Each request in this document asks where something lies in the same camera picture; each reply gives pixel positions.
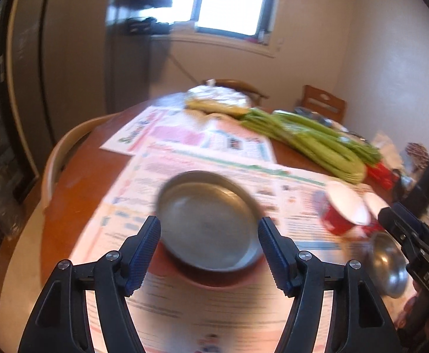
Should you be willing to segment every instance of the window sill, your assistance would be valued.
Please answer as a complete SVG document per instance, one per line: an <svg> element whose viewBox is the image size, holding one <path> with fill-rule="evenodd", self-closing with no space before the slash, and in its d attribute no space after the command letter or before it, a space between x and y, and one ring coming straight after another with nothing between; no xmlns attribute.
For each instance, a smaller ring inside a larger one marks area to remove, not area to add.
<svg viewBox="0 0 429 353"><path fill-rule="evenodd" d="M275 54L272 52L269 45L254 44L242 39L217 36L213 34L175 32L167 35L152 35L151 38L154 41L178 41L221 46L240 51L247 51L248 53L259 54L269 58L275 58Z"/></svg>

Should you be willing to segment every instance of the wooden chair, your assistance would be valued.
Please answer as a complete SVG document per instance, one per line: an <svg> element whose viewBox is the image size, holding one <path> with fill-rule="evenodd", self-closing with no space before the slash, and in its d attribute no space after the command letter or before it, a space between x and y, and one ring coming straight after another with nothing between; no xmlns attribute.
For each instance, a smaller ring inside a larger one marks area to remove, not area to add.
<svg viewBox="0 0 429 353"><path fill-rule="evenodd" d="M304 85L301 106L318 112L333 121L342 123L347 102L333 96L325 90Z"/></svg>
<svg viewBox="0 0 429 353"><path fill-rule="evenodd" d="M269 96L261 93L256 87L244 81L237 79L215 79L215 86L229 87L247 95L255 106L260 106L262 99L268 99ZM203 84L208 84L208 80L203 81Z"/></svg>
<svg viewBox="0 0 429 353"><path fill-rule="evenodd" d="M60 141L57 142L57 145L49 155L42 177L41 204L43 210L49 206L59 175L66 162L74 154L72 151L74 151L75 146L78 145L79 141L83 140L87 134L91 133L95 127L107 122L116 114L100 116L83 122L66 133Z"/></svg>

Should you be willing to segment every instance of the newspaper flyer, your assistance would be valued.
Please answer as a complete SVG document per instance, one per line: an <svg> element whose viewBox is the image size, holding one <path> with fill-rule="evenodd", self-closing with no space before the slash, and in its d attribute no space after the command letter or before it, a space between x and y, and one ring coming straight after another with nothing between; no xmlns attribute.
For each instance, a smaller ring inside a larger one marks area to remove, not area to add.
<svg viewBox="0 0 429 353"><path fill-rule="evenodd" d="M339 238L320 224L321 195L332 178L209 149L152 141L131 159L102 200L72 252L74 264L95 261L107 251L119 249L154 213L161 186L191 170L219 173L242 185L299 249L338 264L355 257L354 246L360 238ZM201 289L178 276L148 273L127 304L148 352L267 353L275 350L292 301L276 288L265 264L252 284L227 290ZM92 293L87 306L95 348L105 352ZM324 352L331 311L332 293L325 292L315 353Z"/></svg>
<svg viewBox="0 0 429 353"><path fill-rule="evenodd" d="M276 162L270 140L243 128L230 116L157 106L145 109L101 148L136 155L148 138Z"/></svg>

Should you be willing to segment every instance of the silver bowl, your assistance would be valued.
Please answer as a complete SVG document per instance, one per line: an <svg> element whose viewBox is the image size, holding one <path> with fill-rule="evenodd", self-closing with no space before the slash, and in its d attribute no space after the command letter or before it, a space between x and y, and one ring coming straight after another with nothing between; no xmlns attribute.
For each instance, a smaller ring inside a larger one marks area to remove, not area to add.
<svg viewBox="0 0 429 353"><path fill-rule="evenodd" d="M176 258L211 272L234 272L262 255L263 213L244 189L221 175L189 171L164 184L155 209L161 240Z"/></svg>
<svg viewBox="0 0 429 353"><path fill-rule="evenodd" d="M392 298L402 296L409 277L406 264L406 258L392 236L385 232L373 234L365 268L380 294Z"/></svg>

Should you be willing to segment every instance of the round wooden table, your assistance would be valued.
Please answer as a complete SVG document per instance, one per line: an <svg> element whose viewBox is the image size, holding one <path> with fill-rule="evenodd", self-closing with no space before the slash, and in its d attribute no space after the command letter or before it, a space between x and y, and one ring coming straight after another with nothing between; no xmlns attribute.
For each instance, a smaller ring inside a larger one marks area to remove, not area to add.
<svg viewBox="0 0 429 353"><path fill-rule="evenodd" d="M183 106L183 93L171 94L142 102L107 123L97 127L78 148L63 171L45 212L41 247L41 281L44 284L58 261L68 258L83 228L103 196L121 173L130 156L105 151L99 147L116 131L148 106ZM302 154L286 145L272 141L279 164L329 174ZM375 192L390 202L390 192L367 178Z"/></svg>

